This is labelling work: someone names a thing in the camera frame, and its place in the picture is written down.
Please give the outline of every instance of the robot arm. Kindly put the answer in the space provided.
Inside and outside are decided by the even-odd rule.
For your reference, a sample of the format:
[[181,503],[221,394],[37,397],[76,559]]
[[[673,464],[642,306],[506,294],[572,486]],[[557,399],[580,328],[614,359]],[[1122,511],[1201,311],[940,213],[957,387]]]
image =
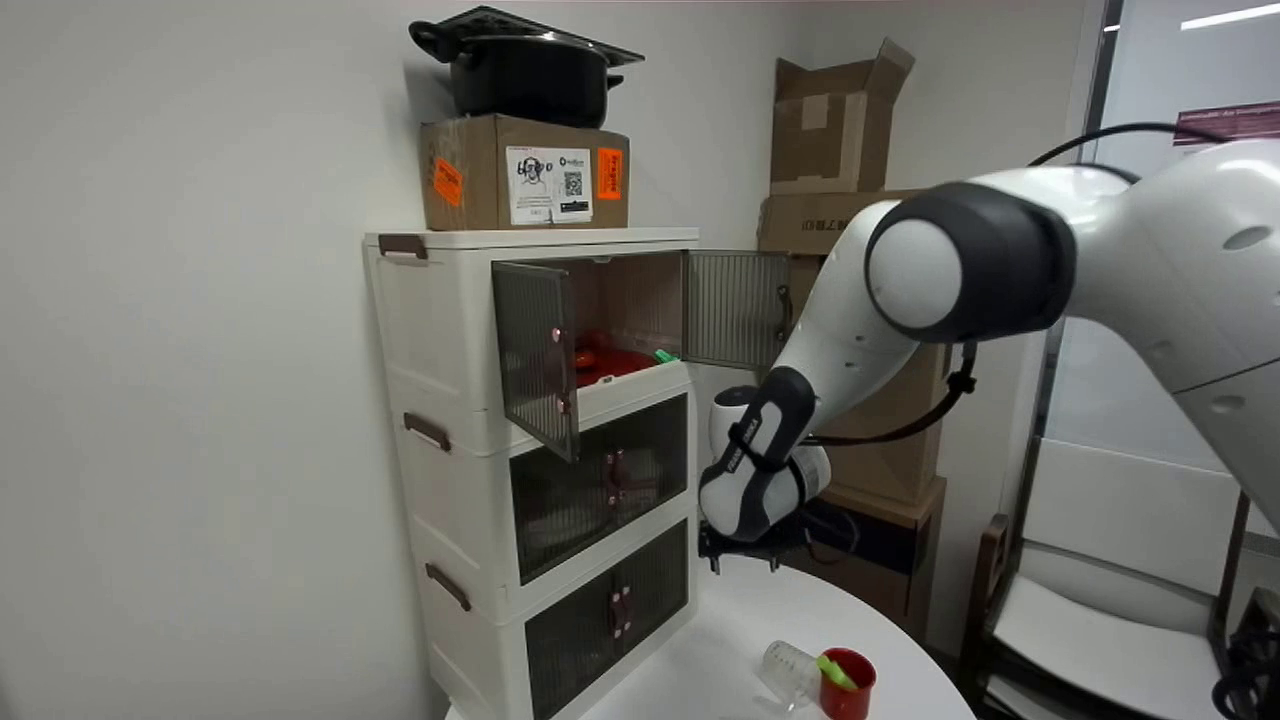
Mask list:
[[703,521],[755,541],[820,491],[792,450],[872,397],[915,345],[1114,326],[1280,521],[1280,145],[1203,150],[1127,187],[1022,170],[861,213],[777,368],[703,473]]

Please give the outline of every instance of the round table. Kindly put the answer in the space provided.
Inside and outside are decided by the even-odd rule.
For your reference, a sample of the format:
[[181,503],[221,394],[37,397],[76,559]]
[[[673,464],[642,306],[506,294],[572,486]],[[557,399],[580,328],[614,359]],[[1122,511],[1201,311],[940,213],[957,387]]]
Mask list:
[[932,656],[864,599],[764,559],[723,557],[703,569],[703,607],[622,690],[588,709],[593,720],[777,720],[755,667],[772,639],[804,651],[856,647],[876,665],[872,720],[972,720],[957,685]]

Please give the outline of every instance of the black cable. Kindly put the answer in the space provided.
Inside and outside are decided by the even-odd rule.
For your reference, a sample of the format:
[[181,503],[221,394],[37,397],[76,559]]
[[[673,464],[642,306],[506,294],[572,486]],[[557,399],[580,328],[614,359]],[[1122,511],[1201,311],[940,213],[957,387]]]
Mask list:
[[892,445],[892,442],[915,436],[915,433],[932,427],[938,420],[946,420],[961,406],[961,397],[967,397],[976,387],[972,368],[976,368],[976,345],[967,339],[961,368],[947,375],[947,397],[940,406],[932,406],[923,418],[915,418],[914,424],[882,433],[882,436],[807,436],[804,445],[852,450],[852,445]]
[[1038,164],[1048,164],[1081,145],[1094,145],[1094,140],[1103,140],[1103,137],[1137,137],[1137,134],[1166,134],[1166,137],[1195,137],[1195,140],[1208,140],[1208,145],[1230,145],[1232,137],[1222,137],[1222,134],[1208,134],[1208,129],[1187,129],[1187,125],[1110,125],[1110,129],[1098,129],[1098,134],[1081,134],[1064,145],[1056,145],[1054,153],[1038,158]]

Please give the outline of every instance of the red cup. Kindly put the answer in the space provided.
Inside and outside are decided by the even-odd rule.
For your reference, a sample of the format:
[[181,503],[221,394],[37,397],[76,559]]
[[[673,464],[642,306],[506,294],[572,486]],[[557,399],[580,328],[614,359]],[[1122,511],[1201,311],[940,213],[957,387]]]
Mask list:
[[864,660],[861,651],[852,647],[827,647],[824,651],[831,665],[846,667],[846,678],[856,685],[852,693],[850,690],[836,690],[824,674],[824,714],[831,720],[867,720],[867,709],[872,709],[872,690],[876,690],[876,665]]

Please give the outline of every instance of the white cabinet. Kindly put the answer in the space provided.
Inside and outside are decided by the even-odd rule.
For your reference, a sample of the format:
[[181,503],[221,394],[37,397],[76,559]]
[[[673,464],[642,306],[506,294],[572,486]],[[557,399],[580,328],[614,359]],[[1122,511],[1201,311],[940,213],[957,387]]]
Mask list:
[[697,607],[688,233],[371,237],[433,680],[572,715]]

